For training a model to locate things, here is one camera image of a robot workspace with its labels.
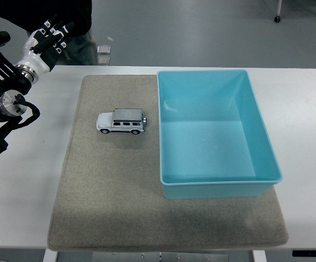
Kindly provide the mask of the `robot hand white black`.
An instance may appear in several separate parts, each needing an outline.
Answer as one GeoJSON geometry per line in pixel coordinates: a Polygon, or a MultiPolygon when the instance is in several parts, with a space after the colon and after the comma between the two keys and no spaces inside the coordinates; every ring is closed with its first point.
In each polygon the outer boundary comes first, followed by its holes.
{"type": "Polygon", "coordinates": [[[74,27],[74,22],[66,23],[57,15],[46,20],[28,37],[16,66],[26,68],[36,76],[52,71],[71,41],[70,33],[74,27]]]}

